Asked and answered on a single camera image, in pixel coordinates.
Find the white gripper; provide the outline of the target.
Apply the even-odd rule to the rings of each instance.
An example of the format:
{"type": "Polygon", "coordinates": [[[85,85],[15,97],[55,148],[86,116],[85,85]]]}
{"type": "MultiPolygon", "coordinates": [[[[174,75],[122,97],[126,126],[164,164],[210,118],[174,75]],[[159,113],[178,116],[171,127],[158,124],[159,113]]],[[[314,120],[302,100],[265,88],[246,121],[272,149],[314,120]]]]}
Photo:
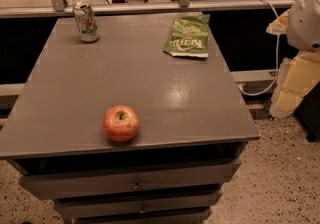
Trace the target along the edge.
{"type": "Polygon", "coordinates": [[[267,26],[266,32],[287,33],[288,44],[304,50],[293,59],[283,59],[271,98],[271,116],[286,118],[320,82],[320,0],[296,0],[289,11],[267,26]]]}

